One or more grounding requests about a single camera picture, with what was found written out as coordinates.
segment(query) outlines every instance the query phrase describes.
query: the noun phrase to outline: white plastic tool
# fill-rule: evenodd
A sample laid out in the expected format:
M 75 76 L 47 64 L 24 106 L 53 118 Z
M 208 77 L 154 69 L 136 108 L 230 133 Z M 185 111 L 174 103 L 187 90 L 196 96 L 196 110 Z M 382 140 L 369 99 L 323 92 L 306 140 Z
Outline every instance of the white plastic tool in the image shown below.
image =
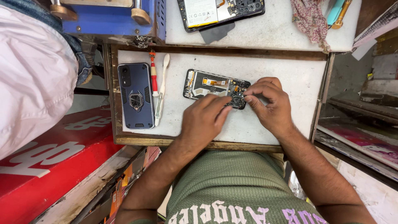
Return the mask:
M 162 116 L 164 92 L 166 90 L 166 69 L 169 66 L 169 62 L 170 62 L 170 55 L 166 54 L 163 60 L 162 85 L 159 90 L 158 104 L 156 106 L 156 112 L 155 112 L 155 127 L 158 126 L 160 117 Z

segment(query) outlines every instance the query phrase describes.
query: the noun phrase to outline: workbench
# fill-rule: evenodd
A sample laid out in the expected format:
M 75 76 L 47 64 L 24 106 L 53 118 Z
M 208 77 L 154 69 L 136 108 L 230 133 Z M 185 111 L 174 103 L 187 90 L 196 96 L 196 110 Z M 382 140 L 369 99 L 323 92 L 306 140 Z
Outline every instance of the workbench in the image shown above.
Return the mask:
M 110 83 L 110 101 L 115 143 L 128 145 L 168 146 L 179 134 L 182 114 L 194 103 L 182 96 L 186 71 L 189 68 L 211 73 L 229 75 L 254 83 L 260 77 L 278 77 L 292 104 L 292 117 L 298 129 L 309 139 L 314 127 L 323 93 L 325 68 L 330 56 L 322 52 L 272 51 L 248 49 L 212 49 L 198 47 L 154 47 L 157 52 L 157 73 L 162 73 L 164 53 L 170 53 L 170 65 L 166 78 L 166 94 L 163 116 L 158 127 L 146 130 L 129 130 L 123 121 L 122 101 L 117 75 L 117 66 L 122 63 L 148 62 L 148 49 L 132 46 L 105 45 L 105 67 Z M 236 121 L 245 128 L 236 129 Z M 208 146 L 209 149 L 283 152 L 276 138 L 258 121 L 257 116 L 246 106 L 244 110 L 233 110 L 228 116 L 223 132 Z
M 179 12 L 177 0 L 166 1 L 166 44 L 210 47 L 240 47 L 249 49 L 278 49 L 290 51 L 322 51 L 311 44 L 295 23 L 289 0 L 265 0 L 265 14 L 235 22 L 235 28 L 219 41 L 205 44 L 199 32 L 187 33 Z M 325 15 L 329 0 L 322 3 Z M 353 0 L 344 16 L 340 29 L 330 29 L 326 36 L 333 52 L 351 51 L 361 8 L 361 0 Z
M 325 12 L 329 1 L 323 3 Z M 260 77 L 278 77 L 289 94 L 292 118 L 297 128 L 314 139 L 320 106 L 325 102 L 334 53 L 323 54 L 318 44 L 292 23 L 290 1 L 265 1 L 265 14 L 235 22 L 235 28 L 219 41 L 206 45 L 199 32 L 184 30 L 176 0 L 166 1 L 166 46 L 152 47 L 157 74 L 162 74 L 163 53 L 170 53 L 163 116 L 158 127 L 129 130 L 123 121 L 117 66 L 122 63 L 150 62 L 150 49 L 126 45 L 104 45 L 105 75 L 109 83 L 115 143 L 168 146 L 179 134 L 184 108 L 194 101 L 182 96 L 187 69 L 243 79 L 254 83 Z M 354 0 L 338 30 L 328 30 L 326 40 L 332 51 L 350 51 L 355 35 L 361 0 Z M 157 82 L 162 83 L 161 75 Z M 240 121 L 246 129 L 237 129 Z M 247 105 L 233 110 L 223 131 L 209 149 L 283 152 L 276 138 L 258 122 Z

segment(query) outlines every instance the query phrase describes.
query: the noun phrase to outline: red screwdriver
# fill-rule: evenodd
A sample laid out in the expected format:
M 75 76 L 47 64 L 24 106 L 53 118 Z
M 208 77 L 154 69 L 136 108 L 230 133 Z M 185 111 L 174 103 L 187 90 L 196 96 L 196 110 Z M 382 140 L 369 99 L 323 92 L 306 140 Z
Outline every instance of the red screwdriver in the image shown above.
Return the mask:
M 155 63 L 153 63 L 153 60 L 155 59 L 156 53 L 154 50 L 151 50 L 149 52 L 149 57 L 150 61 L 152 62 L 150 65 L 150 77 L 152 79 L 152 96 L 159 96 L 158 93 L 158 83 L 156 81 L 156 68 L 155 68 Z

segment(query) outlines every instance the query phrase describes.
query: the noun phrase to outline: white shirt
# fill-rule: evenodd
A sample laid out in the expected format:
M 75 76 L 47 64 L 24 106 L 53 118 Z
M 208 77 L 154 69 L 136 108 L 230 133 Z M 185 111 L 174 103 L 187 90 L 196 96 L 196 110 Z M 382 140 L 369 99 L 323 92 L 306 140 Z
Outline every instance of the white shirt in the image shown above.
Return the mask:
M 77 72 L 75 55 L 56 30 L 0 5 L 0 159 L 65 115 Z

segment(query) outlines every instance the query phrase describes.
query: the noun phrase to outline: man's left hand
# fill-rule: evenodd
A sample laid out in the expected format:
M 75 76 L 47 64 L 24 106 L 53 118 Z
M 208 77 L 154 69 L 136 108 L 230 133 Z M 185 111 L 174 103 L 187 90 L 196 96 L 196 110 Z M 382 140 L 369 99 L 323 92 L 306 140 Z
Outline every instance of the man's left hand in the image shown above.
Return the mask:
M 176 140 L 184 145 L 184 153 L 195 157 L 220 132 L 231 106 L 231 97 L 208 94 L 184 111 L 181 134 Z

